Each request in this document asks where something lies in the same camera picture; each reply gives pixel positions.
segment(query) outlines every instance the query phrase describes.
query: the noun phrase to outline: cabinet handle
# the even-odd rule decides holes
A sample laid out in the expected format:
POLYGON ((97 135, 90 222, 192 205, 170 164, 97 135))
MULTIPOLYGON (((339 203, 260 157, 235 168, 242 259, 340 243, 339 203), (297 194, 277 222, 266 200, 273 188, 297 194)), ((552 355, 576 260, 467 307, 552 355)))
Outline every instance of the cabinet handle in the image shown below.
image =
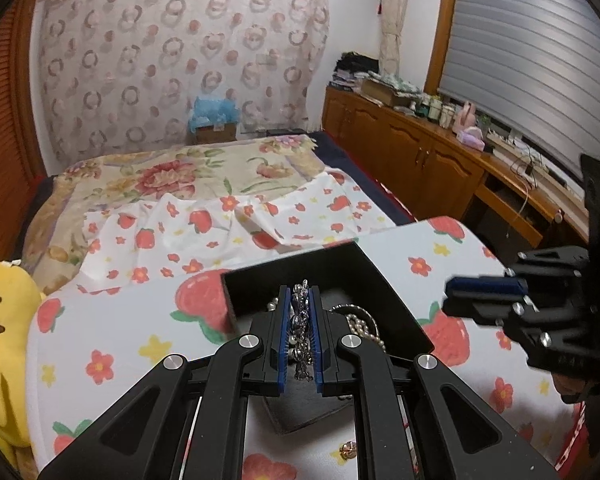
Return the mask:
POLYGON ((427 161, 429 160, 429 155, 430 155, 429 150, 427 150, 427 153, 425 153, 424 159, 422 160, 422 169, 423 170, 424 170, 424 167, 425 167, 427 161))

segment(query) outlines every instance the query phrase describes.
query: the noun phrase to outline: patterned curtain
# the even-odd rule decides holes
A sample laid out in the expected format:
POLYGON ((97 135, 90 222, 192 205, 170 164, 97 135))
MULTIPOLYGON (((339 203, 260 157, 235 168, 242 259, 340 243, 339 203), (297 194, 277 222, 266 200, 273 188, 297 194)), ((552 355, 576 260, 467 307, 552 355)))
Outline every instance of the patterned curtain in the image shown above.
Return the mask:
POLYGON ((73 164, 184 142, 197 96, 242 130, 302 127, 329 30, 327 0, 45 0, 45 121, 73 164))

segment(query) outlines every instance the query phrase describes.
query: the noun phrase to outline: wooden desk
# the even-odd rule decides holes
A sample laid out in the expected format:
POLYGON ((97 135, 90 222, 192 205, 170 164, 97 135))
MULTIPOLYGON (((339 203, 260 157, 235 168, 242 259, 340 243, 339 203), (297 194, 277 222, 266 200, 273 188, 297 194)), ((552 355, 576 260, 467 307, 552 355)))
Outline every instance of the wooden desk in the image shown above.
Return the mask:
POLYGON ((385 184, 419 219, 465 220, 479 200, 533 247, 586 244, 588 235, 540 189, 527 195, 524 181, 503 161, 462 145, 427 120, 405 117, 351 92, 327 88, 322 126, 354 160, 385 184))

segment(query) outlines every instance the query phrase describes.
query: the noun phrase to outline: jar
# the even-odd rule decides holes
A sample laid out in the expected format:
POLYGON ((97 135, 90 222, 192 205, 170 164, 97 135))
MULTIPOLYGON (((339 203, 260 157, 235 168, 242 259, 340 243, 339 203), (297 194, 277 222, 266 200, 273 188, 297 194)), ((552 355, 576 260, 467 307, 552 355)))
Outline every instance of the jar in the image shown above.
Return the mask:
POLYGON ((456 107, 453 105, 444 105, 440 112, 440 126, 442 128, 451 127, 451 123, 454 120, 456 114, 456 107))
POLYGON ((432 97, 429 103, 429 121, 437 123, 442 111, 442 101, 437 97, 432 97))

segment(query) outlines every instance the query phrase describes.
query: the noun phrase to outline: cabinet door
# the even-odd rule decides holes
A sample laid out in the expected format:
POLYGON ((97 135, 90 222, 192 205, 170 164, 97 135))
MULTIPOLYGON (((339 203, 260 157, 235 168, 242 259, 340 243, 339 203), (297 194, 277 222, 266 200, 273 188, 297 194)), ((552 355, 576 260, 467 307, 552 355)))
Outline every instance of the cabinet door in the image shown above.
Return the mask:
POLYGON ((348 103, 349 100, 344 92, 327 90, 322 112, 322 127, 325 132, 338 140, 342 135, 348 103))
POLYGON ((373 178, 382 182, 384 147, 382 117, 385 111, 362 99, 352 100, 350 116, 345 123, 343 146, 355 161, 373 178))
POLYGON ((386 129, 386 177, 382 183, 413 211, 420 194, 420 165, 431 138, 406 121, 389 118, 386 129))
POLYGON ((435 216, 461 220, 482 174, 480 166, 455 148, 434 143, 422 161, 422 190, 413 214, 418 220, 435 216))

